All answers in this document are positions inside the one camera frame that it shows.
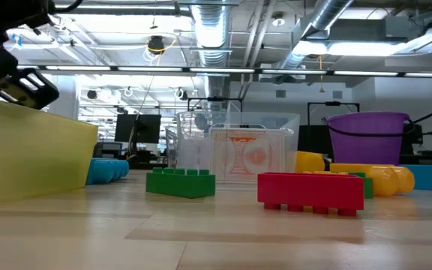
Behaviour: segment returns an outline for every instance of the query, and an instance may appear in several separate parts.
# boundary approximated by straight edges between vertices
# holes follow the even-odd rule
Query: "table surface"
[[[265,210],[255,184],[145,193],[143,172],[0,205],[0,269],[432,269],[432,191],[358,217]]]

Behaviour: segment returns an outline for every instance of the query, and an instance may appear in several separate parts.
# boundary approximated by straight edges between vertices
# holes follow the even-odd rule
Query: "blue toy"
[[[127,176],[128,173],[129,163],[126,160],[92,158],[86,184],[107,184]]]
[[[416,190],[432,191],[432,165],[400,165],[408,168],[414,175]]]

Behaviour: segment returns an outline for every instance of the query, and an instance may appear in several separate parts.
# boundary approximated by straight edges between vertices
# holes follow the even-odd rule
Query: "red lego brick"
[[[338,209],[343,216],[356,216],[365,208],[363,178],[355,175],[267,172],[258,175],[258,202],[265,209],[301,212],[303,206],[313,206],[313,212],[328,214],[328,208]]]

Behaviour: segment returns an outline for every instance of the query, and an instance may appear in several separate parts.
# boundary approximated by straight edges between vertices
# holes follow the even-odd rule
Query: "purple bucket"
[[[410,117],[399,112],[357,112],[332,116],[328,125],[354,134],[401,134]],[[334,162],[343,164],[399,164],[401,136],[350,136],[329,130]]]

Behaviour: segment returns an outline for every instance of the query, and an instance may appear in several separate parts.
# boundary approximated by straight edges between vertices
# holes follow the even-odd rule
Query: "clear plastic bin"
[[[177,118],[178,168],[211,170],[218,181],[231,182],[295,171],[299,115],[180,112]]]

